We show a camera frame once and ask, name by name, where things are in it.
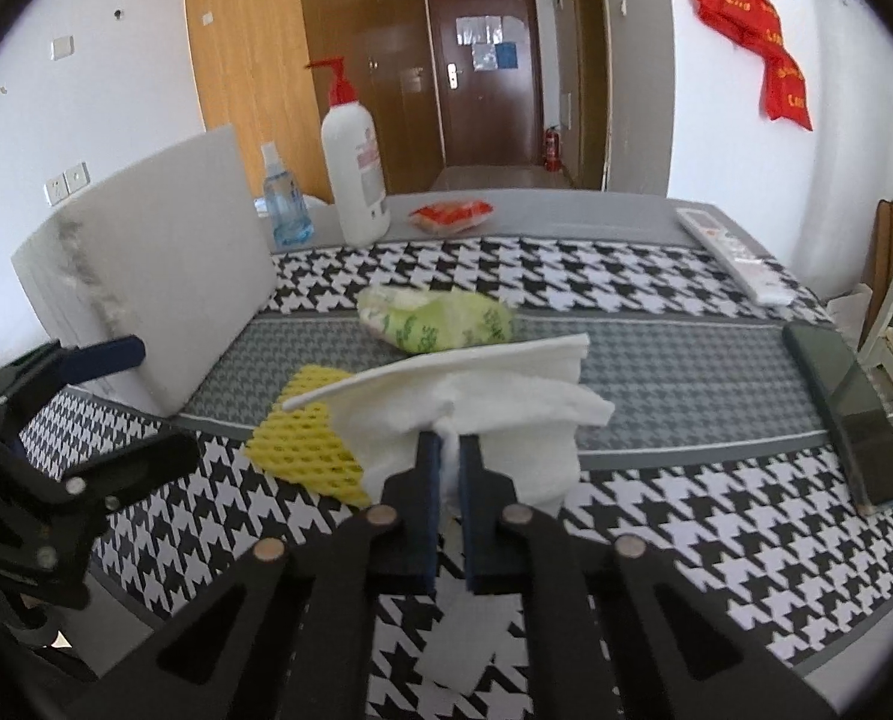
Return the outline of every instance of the spray bottle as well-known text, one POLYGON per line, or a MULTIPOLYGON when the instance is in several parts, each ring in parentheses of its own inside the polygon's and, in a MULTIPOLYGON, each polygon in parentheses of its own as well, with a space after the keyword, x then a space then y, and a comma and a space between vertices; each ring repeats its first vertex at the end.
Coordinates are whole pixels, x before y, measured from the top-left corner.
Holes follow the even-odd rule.
POLYGON ((304 196, 296 186, 293 173, 283 167, 276 143, 263 143, 263 197, 267 216, 272 226, 272 240, 277 251, 294 244, 302 244, 313 235, 313 223, 306 210, 304 196))
POLYGON ((343 57, 338 56, 310 62, 307 66, 333 69, 330 110, 320 131, 326 173, 344 240, 351 247, 366 247, 390 228, 390 209, 376 143, 376 126, 370 111, 357 101, 356 90, 347 80, 343 62, 343 57))

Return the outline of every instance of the wooden cabinet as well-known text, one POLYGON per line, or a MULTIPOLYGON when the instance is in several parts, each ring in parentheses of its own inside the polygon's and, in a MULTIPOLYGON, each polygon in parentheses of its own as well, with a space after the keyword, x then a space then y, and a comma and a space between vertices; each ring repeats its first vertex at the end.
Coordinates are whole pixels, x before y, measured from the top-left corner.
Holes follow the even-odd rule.
POLYGON ((312 58, 343 55, 376 120, 391 193, 425 191, 443 167, 424 0, 186 0, 206 127, 236 127, 251 189, 261 143, 275 140, 307 194, 332 199, 320 121, 331 74, 312 58))

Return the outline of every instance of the doorframe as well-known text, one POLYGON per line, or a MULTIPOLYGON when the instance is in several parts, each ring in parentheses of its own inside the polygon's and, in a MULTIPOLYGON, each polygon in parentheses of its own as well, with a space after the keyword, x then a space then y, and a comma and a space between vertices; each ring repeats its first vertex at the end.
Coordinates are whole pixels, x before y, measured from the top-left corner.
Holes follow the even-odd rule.
MULTIPOLYGON (((443 165, 449 167, 447 161, 447 125, 450 123, 450 108, 447 105, 447 90, 443 87, 440 65, 445 62, 443 52, 443 34, 438 25, 433 21, 433 8, 430 0, 426 0, 427 18, 430 25, 430 38, 433 44, 433 71, 437 86, 437 100, 440 106, 440 136, 443 138, 443 165)), ((533 73, 533 98, 537 142, 534 143, 535 154, 531 165, 541 165, 544 153, 544 79, 543 68, 540 66, 540 19, 537 15, 537 0, 526 0, 526 14, 530 32, 530 61, 534 69, 533 73)))
MULTIPOLYGON (((578 125, 578 146, 580 151, 580 173, 583 173, 583 146, 584 146, 584 71, 587 62, 584 61, 585 54, 583 50, 583 36, 581 35, 581 22, 577 13, 577 1, 573 0, 573 23, 576 33, 576 62, 577 62, 577 100, 576 109, 579 122, 578 125)), ((604 133, 603 159, 600 165, 600 189, 599 191, 607 191, 607 184, 610 180, 610 161, 613 154, 613 41, 611 40, 611 22, 610 22, 610 0, 600 0, 603 16, 603 40, 606 47, 606 64, 602 71, 606 74, 607 81, 607 110, 606 110, 606 132, 604 133)))

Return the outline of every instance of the brown door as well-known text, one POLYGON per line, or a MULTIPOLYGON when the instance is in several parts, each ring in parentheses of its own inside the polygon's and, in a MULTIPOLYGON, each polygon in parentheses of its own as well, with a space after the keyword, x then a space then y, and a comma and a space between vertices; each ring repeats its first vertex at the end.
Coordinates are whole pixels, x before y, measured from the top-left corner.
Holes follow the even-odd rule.
POLYGON ((446 165, 536 165, 536 0, 429 0, 446 165))

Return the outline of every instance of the green tissue pack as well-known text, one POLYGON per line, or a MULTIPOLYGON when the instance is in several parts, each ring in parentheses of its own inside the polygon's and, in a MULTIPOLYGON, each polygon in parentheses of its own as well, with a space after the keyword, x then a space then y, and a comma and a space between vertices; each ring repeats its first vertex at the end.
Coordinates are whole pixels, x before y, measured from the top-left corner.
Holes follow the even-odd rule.
POLYGON ((360 293, 356 307, 373 335, 408 354, 513 340, 513 311, 486 295, 456 288, 431 292, 374 284, 360 293))

